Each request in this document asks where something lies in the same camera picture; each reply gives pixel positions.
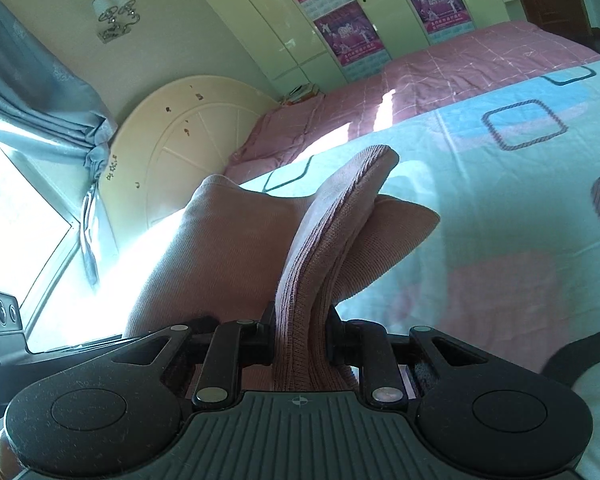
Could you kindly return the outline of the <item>person's left hand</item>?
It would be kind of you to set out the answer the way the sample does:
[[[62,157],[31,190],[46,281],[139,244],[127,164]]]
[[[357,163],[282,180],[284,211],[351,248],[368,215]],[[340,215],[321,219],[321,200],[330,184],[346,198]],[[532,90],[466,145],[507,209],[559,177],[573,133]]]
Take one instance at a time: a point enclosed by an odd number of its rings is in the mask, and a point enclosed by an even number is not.
[[[0,431],[0,480],[14,480],[22,471],[22,466],[9,444],[5,430]]]

